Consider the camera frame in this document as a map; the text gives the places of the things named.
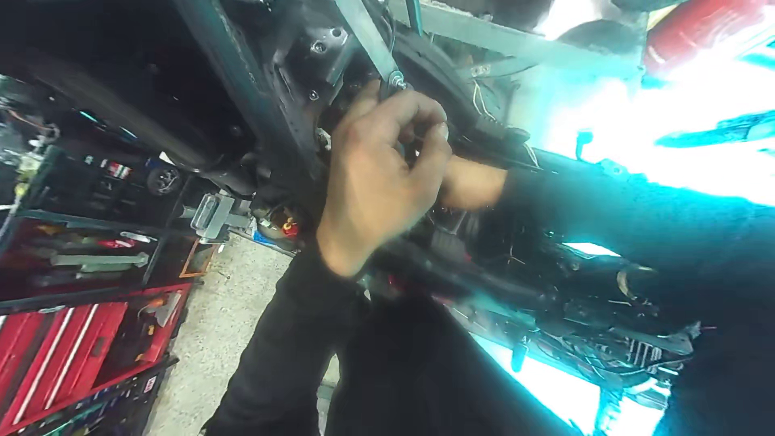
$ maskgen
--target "person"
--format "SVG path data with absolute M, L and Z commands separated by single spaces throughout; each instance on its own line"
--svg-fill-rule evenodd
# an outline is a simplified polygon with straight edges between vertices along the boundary
M 208 436 L 318 434 L 316 392 L 334 352 L 341 378 L 327 434 L 579 434 L 486 355 L 424 292 L 371 309 L 354 282 L 443 186 L 448 206 L 524 208 L 563 234 L 656 268 L 673 310 L 710 326 L 657 433 L 759 432 L 772 405 L 771 208 L 602 176 L 505 171 L 452 155 L 446 114 L 417 92 L 359 94 L 334 132 L 316 238 L 277 283 Z M 427 126 L 413 168 L 394 148 Z

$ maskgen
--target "hand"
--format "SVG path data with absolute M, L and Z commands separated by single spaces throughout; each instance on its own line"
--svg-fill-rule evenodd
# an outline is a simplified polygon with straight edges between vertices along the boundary
M 433 206 L 452 156 L 441 105 L 414 91 L 378 102 L 379 81 L 356 97 L 332 135 L 331 173 L 317 238 L 336 274 L 355 275 L 380 245 L 408 230 Z M 410 169 L 398 137 L 427 126 Z
M 452 156 L 446 166 L 441 203 L 476 210 L 493 206 L 501 198 L 507 171 Z

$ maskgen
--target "black sleeve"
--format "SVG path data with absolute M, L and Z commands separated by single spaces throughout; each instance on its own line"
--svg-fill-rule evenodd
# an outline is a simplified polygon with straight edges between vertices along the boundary
M 318 434 L 317 389 L 362 295 L 328 270 L 316 246 L 300 253 L 277 282 L 206 434 Z
M 501 197 L 564 240 L 659 271 L 674 313 L 706 330 L 655 434 L 743 434 L 770 426 L 761 383 L 775 365 L 775 209 L 606 175 L 512 170 Z
M 609 177 L 513 169 L 501 202 L 565 242 L 591 242 L 675 279 L 755 287 L 775 278 L 775 209 Z

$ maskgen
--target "garage floor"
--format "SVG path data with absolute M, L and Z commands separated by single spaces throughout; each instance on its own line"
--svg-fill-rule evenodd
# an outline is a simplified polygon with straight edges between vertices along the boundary
M 204 285 L 188 301 L 188 318 L 172 347 L 181 361 L 164 380 L 147 434 L 198 434 L 218 406 L 239 356 L 274 294 L 274 284 L 290 260 L 236 236 L 215 256 Z M 323 382 L 333 386 L 338 380 L 334 358 Z M 325 401 L 319 402 L 322 416 L 327 406 Z

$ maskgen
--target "red tool chest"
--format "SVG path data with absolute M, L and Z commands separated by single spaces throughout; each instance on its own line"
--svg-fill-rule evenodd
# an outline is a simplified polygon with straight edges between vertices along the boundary
M 11 434 L 157 364 L 190 288 L 191 283 L 184 283 L 134 294 L 136 299 L 166 298 L 171 314 L 163 326 L 152 329 L 150 344 L 128 368 L 107 368 L 105 362 L 124 318 L 138 317 L 139 312 L 128 310 L 126 302 L 0 318 L 0 435 Z

